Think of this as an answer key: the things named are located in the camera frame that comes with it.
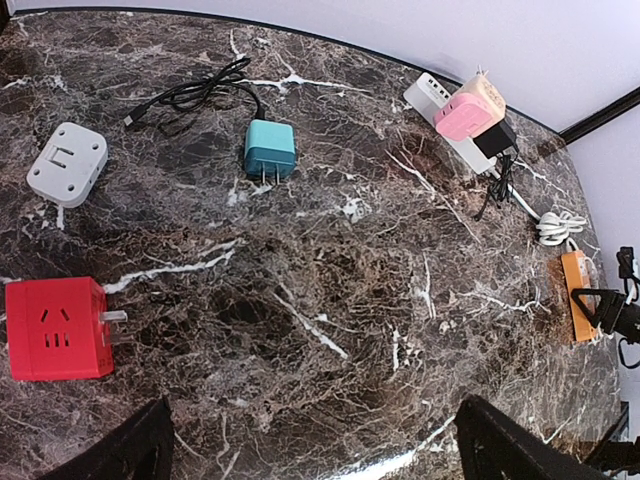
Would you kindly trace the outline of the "orange power strip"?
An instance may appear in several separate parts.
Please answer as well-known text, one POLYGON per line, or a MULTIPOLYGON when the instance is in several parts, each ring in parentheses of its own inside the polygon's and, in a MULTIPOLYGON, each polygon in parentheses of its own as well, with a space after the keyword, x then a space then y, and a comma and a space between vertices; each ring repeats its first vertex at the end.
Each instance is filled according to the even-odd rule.
POLYGON ((589 316, 595 312, 595 299, 585 293, 574 295, 573 292, 598 287, 595 263, 582 250, 564 253, 561 262, 569 295, 574 339, 579 343, 591 342, 598 337, 597 329, 589 320, 589 316))

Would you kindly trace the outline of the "red cube socket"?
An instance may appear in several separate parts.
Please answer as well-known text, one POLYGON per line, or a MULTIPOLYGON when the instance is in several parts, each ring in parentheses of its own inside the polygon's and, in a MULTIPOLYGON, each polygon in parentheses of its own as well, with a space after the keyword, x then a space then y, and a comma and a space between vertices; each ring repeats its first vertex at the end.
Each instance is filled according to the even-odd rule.
POLYGON ((96 379, 114 371, 110 311, 91 277, 17 281, 5 287, 9 365, 16 381, 96 379))

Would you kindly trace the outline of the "white adapter plug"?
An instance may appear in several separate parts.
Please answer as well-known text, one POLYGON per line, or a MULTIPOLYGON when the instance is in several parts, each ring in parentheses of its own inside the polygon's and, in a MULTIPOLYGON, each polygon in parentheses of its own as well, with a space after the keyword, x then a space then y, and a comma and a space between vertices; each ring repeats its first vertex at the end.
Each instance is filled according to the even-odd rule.
POLYGON ((103 135, 63 122, 32 164, 27 184, 49 201, 76 208, 89 196, 107 160, 108 145, 103 135))

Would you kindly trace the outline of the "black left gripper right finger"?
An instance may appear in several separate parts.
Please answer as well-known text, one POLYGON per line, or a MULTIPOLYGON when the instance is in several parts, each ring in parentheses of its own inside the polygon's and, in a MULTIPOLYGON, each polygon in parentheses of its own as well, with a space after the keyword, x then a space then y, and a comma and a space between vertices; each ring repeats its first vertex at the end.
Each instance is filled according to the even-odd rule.
POLYGON ((466 479, 603 479, 601 472, 543 443, 478 395, 455 416, 466 479))

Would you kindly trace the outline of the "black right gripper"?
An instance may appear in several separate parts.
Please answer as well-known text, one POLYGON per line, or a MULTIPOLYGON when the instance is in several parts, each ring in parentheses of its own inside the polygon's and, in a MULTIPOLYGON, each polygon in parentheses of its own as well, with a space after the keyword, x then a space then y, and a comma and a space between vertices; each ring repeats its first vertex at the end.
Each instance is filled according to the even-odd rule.
POLYGON ((571 299, 593 328, 622 335, 629 343, 639 342, 639 305, 610 289, 574 288, 571 299))

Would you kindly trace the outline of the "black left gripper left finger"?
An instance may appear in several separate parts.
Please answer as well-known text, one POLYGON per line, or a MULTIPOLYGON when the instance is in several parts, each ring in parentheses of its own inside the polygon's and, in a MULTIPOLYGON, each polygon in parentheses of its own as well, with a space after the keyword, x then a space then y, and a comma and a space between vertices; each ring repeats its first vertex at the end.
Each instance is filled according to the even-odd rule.
POLYGON ((84 453, 44 479, 169 479, 174 425, 169 400, 148 402, 84 453))

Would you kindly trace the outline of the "teal usb charger plug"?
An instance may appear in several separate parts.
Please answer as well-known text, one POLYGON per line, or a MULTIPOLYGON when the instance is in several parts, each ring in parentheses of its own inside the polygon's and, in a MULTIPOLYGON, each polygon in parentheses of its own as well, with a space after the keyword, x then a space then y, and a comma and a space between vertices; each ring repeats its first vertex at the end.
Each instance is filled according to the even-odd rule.
POLYGON ((245 135, 244 172, 262 183, 271 179, 279 184, 297 165, 294 129, 291 125, 254 119, 245 135))

